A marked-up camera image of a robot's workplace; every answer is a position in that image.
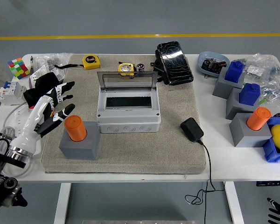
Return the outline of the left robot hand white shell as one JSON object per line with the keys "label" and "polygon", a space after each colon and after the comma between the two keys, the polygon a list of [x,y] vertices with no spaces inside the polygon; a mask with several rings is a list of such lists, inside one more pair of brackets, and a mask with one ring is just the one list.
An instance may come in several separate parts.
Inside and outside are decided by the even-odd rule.
{"label": "left robot hand white shell", "polygon": [[60,84],[40,97],[24,124],[22,133],[11,141],[7,156],[28,158],[35,154],[37,141],[58,127],[74,110],[75,105],[69,104],[60,112],[53,113],[58,103],[73,98],[64,93],[74,85],[74,81]]}

